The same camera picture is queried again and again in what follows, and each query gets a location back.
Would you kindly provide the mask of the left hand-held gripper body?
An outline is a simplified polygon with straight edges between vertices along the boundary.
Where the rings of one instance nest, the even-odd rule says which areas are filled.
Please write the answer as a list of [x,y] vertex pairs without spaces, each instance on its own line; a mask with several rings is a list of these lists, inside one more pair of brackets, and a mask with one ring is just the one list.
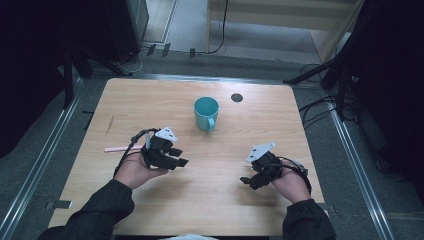
[[175,158],[168,155],[177,140],[173,131],[166,127],[153,133],[146,134],[146,142],[141,153],[147,167],[158,167],[162,169],[175,169],[178,164]]

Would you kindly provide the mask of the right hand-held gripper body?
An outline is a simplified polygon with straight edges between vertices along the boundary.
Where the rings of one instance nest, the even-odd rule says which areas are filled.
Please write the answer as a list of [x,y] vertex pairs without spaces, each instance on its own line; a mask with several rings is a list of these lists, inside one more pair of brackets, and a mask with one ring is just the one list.
[[274,146],[273,142],[252,146],[246,161],[256,172],[253,176],[256,181],[269,181],[270,183],[281,176],[281,161],[271,152]]

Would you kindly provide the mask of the pink straw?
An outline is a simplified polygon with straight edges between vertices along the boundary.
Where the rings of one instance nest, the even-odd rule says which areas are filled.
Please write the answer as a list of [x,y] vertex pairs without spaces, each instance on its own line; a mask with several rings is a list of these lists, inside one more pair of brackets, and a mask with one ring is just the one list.
[[105,153],[110,153],[110,152],[120,152],[120,151],[126,151],[128,148],[130,150],[139,150],[141,149],[143,146],[141,145],[134,145],[132,147],[128,147],[128,146],[120,146],[120,147],[107,147],[104,149]]

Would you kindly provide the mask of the teal cup with handle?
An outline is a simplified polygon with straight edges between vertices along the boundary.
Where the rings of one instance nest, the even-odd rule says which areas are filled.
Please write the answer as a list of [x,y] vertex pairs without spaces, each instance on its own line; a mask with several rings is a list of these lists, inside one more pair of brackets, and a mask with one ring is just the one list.
[[197,127],[205,132],[211,132],[216,127],[219,103],[212,97],[200,97],[194,103],[194,114]]

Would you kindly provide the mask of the person's left hand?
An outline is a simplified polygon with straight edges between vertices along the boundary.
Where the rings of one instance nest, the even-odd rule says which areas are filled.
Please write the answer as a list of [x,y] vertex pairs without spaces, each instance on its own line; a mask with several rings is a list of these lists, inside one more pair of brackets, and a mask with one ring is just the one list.
[[143,155],[141,153],[133,153],[123,160],[114,179],[134,190],[149,180],[167,173],[167,169],[147,167]]

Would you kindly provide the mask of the person's right hand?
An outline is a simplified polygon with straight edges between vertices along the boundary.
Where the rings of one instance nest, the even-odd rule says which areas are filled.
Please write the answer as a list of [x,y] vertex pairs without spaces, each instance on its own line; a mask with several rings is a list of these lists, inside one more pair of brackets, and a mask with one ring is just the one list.
[[309,193],[306,183],[300,175],[295,173],[292,169],[283,168],[281,176],[271,182],[274,188],[281,196],[286,198],[292,204],[309,200],[311,194]]

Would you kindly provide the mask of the black metal stand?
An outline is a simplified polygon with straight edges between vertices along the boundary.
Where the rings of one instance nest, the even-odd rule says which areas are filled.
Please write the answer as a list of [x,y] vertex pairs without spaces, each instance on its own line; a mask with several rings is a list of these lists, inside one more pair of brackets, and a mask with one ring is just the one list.
[[347,120],[347,116],[344,114],[344,109],[347,103],[345,100],[346,91],[347,91],[347,83],[349,78],[351,77],[349,73],[349,69],[342,65],[342,61],[338,57],[334,57],[309,71],[301,73],[299,76],[284,80],[284,84],[296,85],[307,79],[317,75],[319,76],[322,72],[325,73],[324,77],[321,79],[321,87],[324,90],[330,90],[334,86],[338,86],[337,95],[335,97],[335,110],[337,116],[342,120]]

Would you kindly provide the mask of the dark cabinet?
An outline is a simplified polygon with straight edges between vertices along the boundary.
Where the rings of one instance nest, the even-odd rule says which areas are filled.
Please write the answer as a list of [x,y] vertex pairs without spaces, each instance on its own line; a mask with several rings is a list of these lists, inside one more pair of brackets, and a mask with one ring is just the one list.
[[141,51],[149,21],[146,0],[103,0],[108,58],[125,63]]

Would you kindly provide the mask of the metal floor rail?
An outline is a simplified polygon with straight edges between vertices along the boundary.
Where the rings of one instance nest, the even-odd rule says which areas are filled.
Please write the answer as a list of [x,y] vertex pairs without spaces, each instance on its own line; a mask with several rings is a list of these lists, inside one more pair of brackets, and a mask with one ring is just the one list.
[[4,220],[0,224],[0,240],[11,239],[11,236],[13,235],[16,226],[38,185],[38,182],[48,165],[53,152],[55,151],[56,146],[79,103],[79,100],[80,96],[77,95],[70,102],[69,106],[61,111],[58,120],[56,121],[40,153],[35,159],[35,162],[20,187],[16,197],[12,201]]
[[396,240],[381,201],[367,174],[368,161],[373,160],[374,157],[368,148],[366,138],[357,125],[341,120],[336,112],[335,103],[328,103],[327,108],[379,239]]

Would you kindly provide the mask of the grey table bracket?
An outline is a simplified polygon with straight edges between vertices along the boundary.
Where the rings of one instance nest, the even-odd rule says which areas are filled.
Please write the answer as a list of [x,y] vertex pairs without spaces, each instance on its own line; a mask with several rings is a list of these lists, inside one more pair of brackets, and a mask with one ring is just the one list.
[[72,206],[72,202],[68,200],[56,200],[56,201],[48,201],[45,208],[47,210],[53,209],[70,209]]

